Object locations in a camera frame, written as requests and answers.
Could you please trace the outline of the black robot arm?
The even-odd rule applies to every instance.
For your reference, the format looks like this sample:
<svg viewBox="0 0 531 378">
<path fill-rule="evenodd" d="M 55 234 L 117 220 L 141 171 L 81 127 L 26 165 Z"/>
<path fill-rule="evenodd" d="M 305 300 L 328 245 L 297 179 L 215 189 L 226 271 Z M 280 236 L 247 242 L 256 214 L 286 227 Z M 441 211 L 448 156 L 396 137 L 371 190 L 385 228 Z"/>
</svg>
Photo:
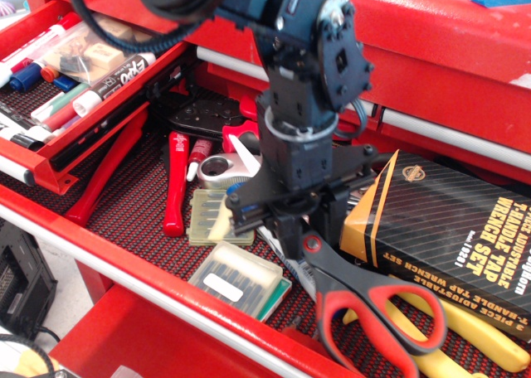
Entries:
<svg viewBox="0 0 531 378">
<path fill-rule="evenodd" d="M 375 148 L 336 148 L 340 114 L 370 89 L 373 66 L 354 32 L 351 0 L 141 0 L 178 27 L 148 41 L 105 31 L 84 0 L 70 0 L 103 41 L 131 53 L 166 51 L 214 18 L 252 32 L 269 86 L 256 100 L 262 164 L 227 198 L 235 232 L 265 226 L 298 259 L 311 231 L 339 239 L 348 187 L 368 183 Z"/>
</svg>

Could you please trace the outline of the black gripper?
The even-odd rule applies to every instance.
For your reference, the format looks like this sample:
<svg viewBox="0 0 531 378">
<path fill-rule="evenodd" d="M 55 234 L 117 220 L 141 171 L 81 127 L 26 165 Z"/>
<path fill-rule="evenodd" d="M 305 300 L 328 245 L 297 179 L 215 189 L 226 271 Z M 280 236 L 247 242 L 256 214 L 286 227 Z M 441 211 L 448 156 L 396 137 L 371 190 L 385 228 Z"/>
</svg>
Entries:
<svg viewBox="0 0 531 378">
<path fill-rule="evenodd" d="M 353 139 L 365 129 L 364 104 L 360 99 L 350 102 L 360 122 L 354 132 L 338 128 L 338 114 L 320 131 L 300 131 L 275 118 L 273 101 L 271 92 L 256 99 L 262 163 L 253 178 L 227 197 L 231 226 L 239 235 L 263 225 L 287 259 L 303 259 L 306 216 L 316 216 L 316 230 L 337 249 L 350 190 L 373 183 L 371 165 L 378 153 L 368 144 L 336 148 L 333 138 Z"/>
</svg>

